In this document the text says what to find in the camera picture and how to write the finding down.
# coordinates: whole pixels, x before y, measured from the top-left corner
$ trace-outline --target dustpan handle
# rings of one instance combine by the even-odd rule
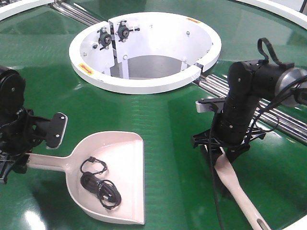
[[[222,183],[230,191],[237,204],[248,219],[253,230],[271,230],[264,218],[258,212],[251,200],[239,184],[236,172],[225,154],[221,155],[215,164],[215,170]]]
[[[64,172],[68,166],[68,157],[54,157],[34,153],[28,153],[28,155],[30,157],[27,166],[30,168]]]

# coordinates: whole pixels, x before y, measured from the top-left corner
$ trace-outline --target black wire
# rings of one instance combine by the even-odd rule
[[[14,125],[17,121],[19,121],[19,119],[20,119],[20,116],[19,116],[19,114],[17,114],[16,120],[14,120],[14,121],[12,121],[12,122],[10,122],[10,123],[7,123],[7,124],[4,124],[4,125],[0,126],[0,130],[3,129],[4,127],[6,127],[6,126]]]
[[[223,220],[222,220],[220,206],[219,206],[219,203],[218,203],[217,189],[216,189],[216,183],[215,183],[216,171],[214,169],[212,147],[211,147],[211,144],[212,144],[211,138],[212,138],[212,130],[213,130],[214,123],[215,123],[215,116],[212,120],[210,131],[209,131],[208,154],[209,154],[209,161],[210,161],[210,171],[211,171],[211,179],[212,179],[212,184],[213,184],[213,195],[214,195],[216,215],[217,215],[221,230],[224,230],[224,224],[223,224]]]
[[[84,172],[83,166],[86,162],[91,163],[101,163],[103,165],[103,169],[98,172]],[[97,198],[99,199],[100,203],[103,207],[111,210],[121,203],[121,195],[117,190],[115,184],[110,180],[100,180],[99,178],[95,177],[95,174],[102,174],[107,170],[107,165],[104,161],[96,159],[95,157],[90,157],[86,159],[80,166],[80,171],[82,172],[82,177],[80,179],[81,185],[88,190],[89,192],[96,194]]]
[[[266,107],[259,107],[259,114],[254,118],[252,125],[250,126],[250,130],[247,134],[247,137],[245,139],[245,144],[248,144],[250,142],[251,136],[252,136],[252,130],[254,128],[254,126],[256,125],[256,122],[260,119],[260,117],[262,116],[262,114],[270,111],[273,108],[276,108],[277,106],[279,106],[281,104],[281,102],[283,102],[284,100],[286,100],[288,97],[292,96],[295,91],[290,91],[289,93],[284,94],[287,90],[289,90],[291,87],[296,86],[296,88],[299,86],[299,84],[305,82],[307,79],[307,75],[295,80],[294,82],[292,82],[291,84],[287,85],[285,88],[283,88],[277,95],[276,97],[266,106]],[[276,129],[276,127],[274,127],[271,130],[265,131],[265,132],[270,132]]]
[[[257,123],[255,123],[256,128],[257,128],[258,130],[260,130],[261,132],[264,132],[264,133],[270,133],[270,132],[274,131],[275,129],[277,129],[277,127],[278,127],[278,125],[279,125],[279,122],[280,122],[279,116],[275,116],[275,117],[276,117],[276,119],[277,119],[277,124],[276,124],[273,128],[271,128],[271,129],[269,129],[269,130],[264,130],[263,128],[258,127]]]

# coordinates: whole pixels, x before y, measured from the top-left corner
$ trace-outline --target white rim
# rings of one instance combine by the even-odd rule
[[[0,7],[0,21],[18,14],[20,12],[32,9],[37,6],[52,3],[53,0],[22,0]]]
[[[109,23],[101,22],[93,26],[90,26],[87,29],[80,32],[74,38],[74,40],[70,45],[69,53],[70,53],[71,63],[77,74],[87,82],[105,90],[127,93],[127,94],[150,94],[150,93],[166,92],[187,85],[200,76],[201,68],[198,66],[202,67],[202,71],[206,71],[216,63],[221,51],[221,46],[222,46],[221,39],[219,35],[212,28],[195,19],[170,13],[142,12],[142,13],[122,15],[110,19],[109,22],[114,23],[115,25],[115,22],[120,21],[120,19],[139,18],[139,17],[146,17],[146,18],[174,17],[177,20],[194,24],[193,26],[197,25],[198,29],[200,28],[202,31],[205,31],[207,33],[207,36],[209,36],[210,49],[204,56],[200,57],[198,60],[196,59],[190,67],[170,76],[156,78],[156,79],[146,79],[146,80],[130,80],[130,79],[111,77],[109,75],[96,71],[94,68],[92,68],[91,65],[89,65],[89,63],[86,63],[86,61],[84,60],[84,58],[80,53],[82,42],[88,39],[90,33],[96,32],[102,26],[106,27],[107,31],[109,30]]]

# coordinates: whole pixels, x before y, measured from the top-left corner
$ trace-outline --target black cable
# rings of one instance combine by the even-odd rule
[[[17,114],[16,120],[14,120],[14,121],[12,121],[12,122],[10,122],[10,123],[7,123],[7,124],[4,124],[4,125],[0,126],[0,130],[3,129],[4,127],[6,127],[6,126],[14,125],[15,123],[17,123],[17,121],[19,121],[20,118],[21,118],[21,117],[19,116],[19,114]]]
[[[82,168],[86,162],[101,163],[103,165],[103,169],[98,172],[84,172]],[[99,178],[95,177],[95,174],[102,174],[106,170],[107,165],[104,161],[96,159],[95,157],[90,157],[86,159],[80,166],[80,171],[82,172],[80,181],[81,185],[86,190],[97,195],[97,198],[103,207],[111,210],[120,205],[121,195],[112,181],[100,180]]]
[[[213,195],[214,195],[216,215],[217,215],[221,230],[224,230],[225,228],[224,228],[224,224],[223,224],[223,220],[222,220],[220,206],[218,204],[218,196],[217,196],[217,189],[216,189],[216,183],[215,183],[216,171],[214,169],[213,156],[212,156],[212,146],[211,146],[211,144],[212,144],[212,140],[211,140],[212,139],[212,131],[213,131],[214,123],[215,123],[215,116],[213,117],[211,127],[210,127],[210,130],[209,130],[208,154],[209,154],[209,161],[210,161],[210,171],[211,171],[211,179],[212,179],[212,184],[213,184]]]
[[[269,130],[265,130],[265,129],[261,128],[261,127],[258,127],[257,123],[255,123],[256,128],[258,130],[260,130],[261,132],[264,132],[264,133],[270,133],[270,132],[274,131],[275,129],[277,129],[277,127],[279,125],[279,122],[280,122],[279,116],[275,116],[275,117],[277,119],[277,124],[273,128],[271,128]]]
[[[258,115],[254,118],[252,125],[250,126],[250,130],[247,134],[247,137],[245,139],[245,144],[248,144],[250,142],[251,136],[252,136],[252,130],[254,128],[254,126],[256,125],[256,122],[260,119],[260,117],[262,116],[262,114],[270,111],[273,108],[276,108],[277,106],[279,106],[281,104],[281,102],[283,102],[284,100],[286,100],[288,97],[294,95],[295,91],[290,91],[289,93],[284,94],[287,90],[289,90],[290,88],[292,88],[293,86],[297,85],[296,88],[299,86],[299,84],[305,82],[307,80],[307,76],[304,76],[300,79],[295,80],[294,82],[292,82],[291,84],[287,85],[285,88],[283,88],[277,95],[276,97],[266,106],[266,107],[258,107],[259,111],[258,111]],[[267,130],[265,132],[271,132],[273,130],[276,129],[276,127],[279,124],[279,118],[277,125],[270,130]]]
[[[269,42],[269,40],[266,38],[266,37],[263,37],[263,38],[260,38],[258,40],[258,43],[257,43],[257,47],[258,47],[258,51],[261,55],[264,56],[264,62],[268,63],[269,62],[269,56],[263,51],[263,48],[262,48],[262,43],[265,44],[265,46],[267,47],[268,49],[268,52],[272,58],[272,60],[278,65],[278,66],[281,66],[281,67],[284,67],[286,69],[289,69],[289,68],[292,68],[294,67],[294,62],[281,62],[278,57],[276,56],[276,53],[275,53],[275,50],[271,44],[271,42]]]

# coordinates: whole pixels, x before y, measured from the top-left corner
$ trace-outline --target black clamp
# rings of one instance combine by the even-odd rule
[[[128,29],[128,27],[126,26],[126,22],[127,21],[120,21],[120,24],[119,24],[119,27],[118,27],[118,31],[117,31],[117,35],[120,38],[119,42],[126,42],[130,32],[132,32],[132,31],[140,31],[140,28]]]
[[[43,140],[49,149],[63,139],[67,117],[56,113],[47,119],[23,107],[25,80],[15,70],[0,66],[0,184],[11,170],[25,173],[28,156]]]
[[[220,147],[227,148],[226,156],[228,160],[232,163],[238,156],[249,150],[250,141],[253,141],[258,138],[264,139],[266,135],[265,132],[259,130],[258,128],[249,127],[247,130],[245,130],[246,135],[249,132],[251,133],[251,140],[249,140],[248,143],[245,143],[243,141],[243,143],[239,145],[231,145],[217,138],[215,136],[214,130],[215,127],[218,125],[217,120],[219,120],[222,114],[222,108],[224,103],[225,103],[225,98],[200,99],[197,101],[197,104],[201,105],[201,107],[199,108],[200,110],[202,110],[202,112],[214,112],[214,117],[211,129],[208,129],[202,133],[196,134],[191,137],[191,142],[194,148],[196,148],[197,146],[201,146],[201,150],[203,152],[207,152],[208,146],[209,145],[211,146],[211,152],[213,156],[212,161],[214,165],[217,158],[222,154]]]
[[[105,27],[102,27],[100,30],[97,31],[97,33],[100,33],[98,38],[98,43],[102,45],[102,49],[108,49],[109,45],[112,43],[112,36],[108,34]]]

